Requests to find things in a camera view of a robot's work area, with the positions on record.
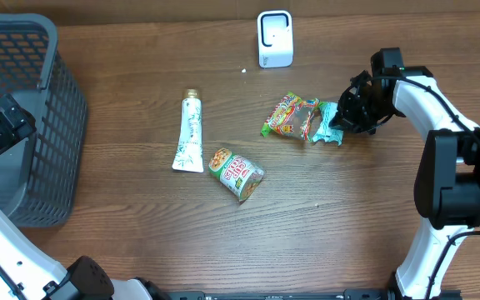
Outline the teal snack packet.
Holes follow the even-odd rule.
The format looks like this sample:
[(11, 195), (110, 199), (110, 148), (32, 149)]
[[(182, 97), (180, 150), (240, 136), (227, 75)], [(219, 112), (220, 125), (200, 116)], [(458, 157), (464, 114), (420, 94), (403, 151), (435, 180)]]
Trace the teal snack packet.
[(331, 124), (336, 117), (338, 105), (335, 102), (320, 102), (318, 110), (321, 114), (321, 122), (318, 130), (312, 136), (314, 143), (324, 141), (325, 143), (335, 142), (340, 146), (343, 142), (343, 130), (336, 129)]

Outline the colourful candy bag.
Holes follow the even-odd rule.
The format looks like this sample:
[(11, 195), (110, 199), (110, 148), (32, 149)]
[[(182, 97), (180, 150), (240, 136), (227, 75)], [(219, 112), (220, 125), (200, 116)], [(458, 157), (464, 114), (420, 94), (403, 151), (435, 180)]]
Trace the colourful candy bag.
[(272, 110), (262, 125), (261, 134), (266, 137), (270, 132), (281, 136), (312, 141), (309, 136), (315, 112), (320, 101), (303, 100), (293, 92), (285, 95)]

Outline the cup noodles container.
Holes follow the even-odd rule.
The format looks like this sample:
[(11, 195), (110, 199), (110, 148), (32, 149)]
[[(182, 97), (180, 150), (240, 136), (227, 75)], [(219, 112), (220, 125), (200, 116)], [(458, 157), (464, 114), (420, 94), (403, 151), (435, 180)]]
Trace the cup noodles container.
[(208, 170), (240, 203), (252, 195), (265, 176), (264, 170), (256, 163), (224, 147), (214, 153)]

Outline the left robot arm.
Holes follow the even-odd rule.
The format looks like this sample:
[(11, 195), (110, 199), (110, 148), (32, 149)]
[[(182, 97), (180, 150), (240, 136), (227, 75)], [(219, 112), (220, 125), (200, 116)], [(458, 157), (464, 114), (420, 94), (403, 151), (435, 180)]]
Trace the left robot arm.
[[(0, 155), (35, 133), (35, 118), (9, 94), (0, 98)], [(166, 299), (142, 278), (113, 280), (90, 257), (70, 267), (32, 244), (0, 209), (0, 299)]]

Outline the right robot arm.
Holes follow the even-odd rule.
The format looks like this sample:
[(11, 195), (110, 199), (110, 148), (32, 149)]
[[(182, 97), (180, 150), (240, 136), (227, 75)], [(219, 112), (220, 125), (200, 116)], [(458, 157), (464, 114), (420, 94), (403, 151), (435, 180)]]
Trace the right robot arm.
[(397, 47), (382, 48), (342, 93), (333, 128), (373, 134), (394, 116), (406, 118), (425, 142), (413, 188), (421, 217), (403, 263), (378, 291), (348, 299), (459, 299), (442, 281), (465, 238), (480, 236), (480, 126), (442, 94), (424, 66), (406, 67)]

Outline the white barcode scanner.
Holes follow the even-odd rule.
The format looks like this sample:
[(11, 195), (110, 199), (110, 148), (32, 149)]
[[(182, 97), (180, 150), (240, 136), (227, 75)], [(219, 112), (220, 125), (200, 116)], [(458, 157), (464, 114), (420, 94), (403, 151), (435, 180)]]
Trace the white barcode scanner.
[(286, 10), (257, 16), (258, 63), (261, 68), (286, 68), (293, 63), (293, 19)]

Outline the dark grey plastic basket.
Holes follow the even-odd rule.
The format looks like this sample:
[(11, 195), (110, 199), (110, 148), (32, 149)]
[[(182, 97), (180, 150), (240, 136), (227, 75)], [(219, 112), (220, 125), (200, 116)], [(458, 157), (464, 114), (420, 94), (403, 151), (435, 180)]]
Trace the dark grey plastic basket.
[(0, 155), (0, 209), (18, 227), (69, 218), (77, 189), (88, 105), (58, 52), (51, 20), (0, 13), (0, 112), (36, 128)]

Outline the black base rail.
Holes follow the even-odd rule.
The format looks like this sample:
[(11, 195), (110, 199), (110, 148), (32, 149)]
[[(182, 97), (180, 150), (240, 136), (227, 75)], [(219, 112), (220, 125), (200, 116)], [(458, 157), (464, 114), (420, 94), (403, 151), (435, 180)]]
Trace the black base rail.
[(343, 292), (299, 293), (205, 293), (170, 292), (172, 300), (396, 300), (403, 299), (393, 290), (347, 289)]

